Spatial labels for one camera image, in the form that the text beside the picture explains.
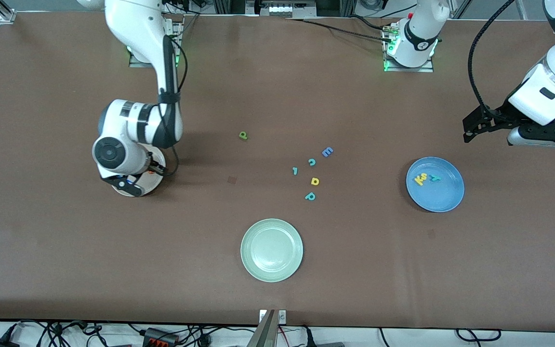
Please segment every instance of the plate rim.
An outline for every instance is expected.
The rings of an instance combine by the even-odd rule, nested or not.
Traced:
[[[260,272],[264,272],[263,270],[261,270],[258,266],[256,266],[256,264],[247,264],[244,258],[244,242],[246,240],[246,238],[248,237],[250,231],[253,229],[253,227],[255,227],[257,224],[260,223],[266,223],[268,221],[278,221],[280,223],[285,223],[287,226],[289,226],[291,228],[291,237],[293,237],[294,239],[294,245],[293,248],[295,249],[295,253],[300,253],[300,255],[297,255],[297,257],[295,257],[295,261],[297,262],[297,266],[295,266],[294,270],[292,271],[292,273],[288,274],[288,272],[286,272],[286,274],[288,274],[286,277],[278,277],[276,279],[271,279],[271,280],[267,280],[267,279],[260,279],[258,278],[258,276],[256,276],[251,270],[250,270],[250,266],[253,266],[254,268],[256,268],[257,270],[259,270]],[[300,245],[301,247],[301,251],[297,252],[297,246]],[[253,276],[255,279],[259,280],[259,281],[263,281],[266,283],[276,283],[276,282],[280,282],[280,281],[284,281],[286,279],[288,279],[290,276],[293,276],[295,274],[295,272],[297,272],[297,270],[299,270],[299,267],[301,266],[301,263],[303,261],[304,258],[304,242],[301,239],[301,235],[299,234],[299,231],[297,230],[297,228],[295,228],[295,226],[293,226],[293,224],[290,224],[289,222],[287,222],[286,220],[283,219],[279,219],[279,218],[266,218],[266,219],[262,219],[262,220],[258,220],[257,222],[255,222],[254,224],[252,224],[247,231],[245,231],[244,236],[241,239],[241,246],[239,248],[239,255],[241,257],[241,262],[243,263],[243,266],[245,268],[245,270],[247,270],[248,274],[250,274],[251,276]]]
[[[408,185],[408,181],[409,181],[409,180],[408,180],[408,176],[410,175],[410,172],[412,171],[412,168],[415,167],[415,166],[417,165],[418,162],[423,161],[423,160],[429,160],[429,159],[440,160],[440,161],[443,161],[443,162],[445,162],[445,163],[451,165],[451,167],[453,167],[453,168],[455,169],[455,171],[458,173],[458,176],[460,177],[460,182],[461,182],[461,186],[462,186],[462,189],[461,189],[461,190],[462,190],[462,193],[461,193],[461,196],[460,196],[460,200],[459,200],[459,202],[458,202],[455,206],[451,207],[451,208],[448,209],[448,210],[445,210],[445,211],[435,211],[435,210],[433,210],[433,209],[429,209],[429,208],[427,208],[427,207],[425,207],[425,206],[421,206],[421,204],[419,204],[419,202],[416,201],[416,200],[414,199],[414,197],[412,197],[412,192],[410,191],[410,186]],[[408,168],[408,171],[407,171],[406,176],[405,176],[404,184],[406,185],[406,190],[408,191],[408,195],[410,195],[410,199],[413,200],[419,207],[421,207],[422,209],[425,209],[426,211],[430,211],[430,212],[434,212],[434,213],[447,213],[447,212],[449,212],[449,211],[452,211],[452,210],[455,209],[456,207],[458,207],[458,206],[461,204],[462,200],[464,199],[464,194],[465,194],[465,183],[464,183],[464,177],[462,176],[462,173],[460,172],[460,170],[459,170],[455,165],[451,164],[451,162],[450,162],[449,160],[445,160],[445,159],[443,159],[443,158],[434,157],[434,156],[427,156],[427,157],[423,157],[423,158],[418,158],[418,160],[415,160],[414,163],[412,163],[412,165],[410,165],[410,167]]]

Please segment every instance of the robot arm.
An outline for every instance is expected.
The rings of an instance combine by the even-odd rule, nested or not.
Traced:
[[[544,0],[544,10],[555,32],[555,0]],[[512,129],[510,145],[555,147],[555,45],[531,68],[524,81],[496,110],[479,106],[465,117],[464,141],[499,129]]]
[[[418,0],[412,16],[398,22],[399,40],[387,54],[403,66],[422,66],[433,54],[450,12],[447,0]]]
[[[106,0],[105,5],[110,31],[156,70],[158,104],[110,103],[100,117],[92,154],[102,180],[124,195],[141,196],[154,188],[142,185],[143,175],[166,172],[156,147],[172,147],[183,134],[176,51],[166,35],[161,1]]]

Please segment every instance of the white floor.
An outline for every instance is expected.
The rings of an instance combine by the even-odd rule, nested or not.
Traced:
[[[13,324],[13,321],[0,321],[0,337]],[[120,345],[143,346],[143,337],[132,330],[126,324],[101,324],[104,329],[101,335],[110,347]],[[185,325],[143,325],[135,324],[137,329],[153,327],[165,332],[174,332],[186,329]],[[306,332],[301,327],[284,327],[290,347],[306,344]],[[43,328],[35,323],[22,323],[22,327],[14,330],[12,342],[21,347],[35,346],[42,334]],[[381,340],[379,329],[375,328],[322,328],[312,327],[311,331],[315,343],[342,342],[346,347],[385,347]],[[387,343],[390,347],[464,347],[474,346],[475,343],[467,343],[457,338],[454,330],[445,329],[383,329]],[[475,330],[479,338],[491,338],[495,332],[480,332]],[[466,331],[462,336],[470,337]],[[218,330],[211,334],[212,347],[244,347],[247,345],[252,333],[247,331]],[[187,333],[179,334],[185,338]],[[87,336],[80,329],[72,328],[66,330],[64,338],[72,347],[86,346]],[[42,345],[48,346],[49,339],[43,338]],[[278,347],[286,347],[284,339],[280,336],[277,340]],[[104,347],[97,338],[91,338],[89,347]],[[483,342],[482,347],[555,347],[555,333],[536,332],[502,332],[502,337],[494,342]]]

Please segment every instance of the gray floor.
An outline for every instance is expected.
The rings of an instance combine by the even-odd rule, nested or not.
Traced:
[[[6,0],[10,7],[18,11],[83,11],[75,0]],[[413,4],[415,0],[390,0],[390,2],[403,2],[406,6]],[[487,19],[505,0],[474,0],[464,13],[465,19]],[[542,11],[542,0],[523,0],[528,18],[531,20],[544,20]],[[499,19],[519,19],[517,7],[513,4]]]

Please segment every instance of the green plate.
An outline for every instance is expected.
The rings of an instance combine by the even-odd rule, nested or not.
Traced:
[[[295,227],[281,219],[264,219],[251,226],[241,241],[241,260],[256,279],[279,282],[297,271],[304,243]]]

